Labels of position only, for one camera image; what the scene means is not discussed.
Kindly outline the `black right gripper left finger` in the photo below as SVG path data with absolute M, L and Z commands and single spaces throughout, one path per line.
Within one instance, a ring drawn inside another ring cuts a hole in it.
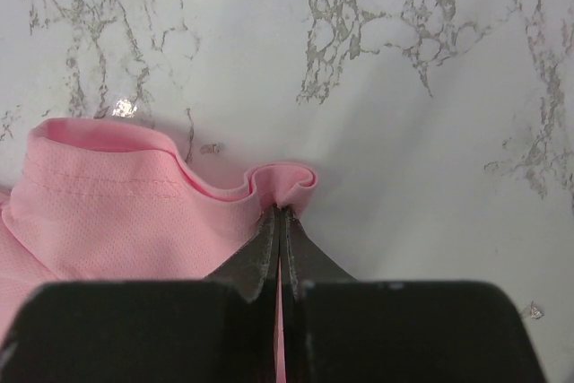
M 280 212 L 202 280 L 47 283 L 1 347 L 4 382 L 273 382 Z

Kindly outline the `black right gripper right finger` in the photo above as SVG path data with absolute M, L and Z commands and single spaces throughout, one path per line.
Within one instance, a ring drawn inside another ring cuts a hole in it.
M 423 220 L 349 274 L 282 212 L 281 382 L 570 382 L 573 232 Z

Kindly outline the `pink t shirt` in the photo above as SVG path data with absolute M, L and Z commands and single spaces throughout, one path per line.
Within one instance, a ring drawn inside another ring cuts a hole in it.
M 204 279 L 255 237 L 267 211 L 302 211 L 316 184 L 313 170 L 276 162 L 218 188 L 160 132 L 45 121 L 30 132 L 22 178 L 1 197 L 1 343 L 47 283 Z M 277 291 L 273 382 L 282 332 Z

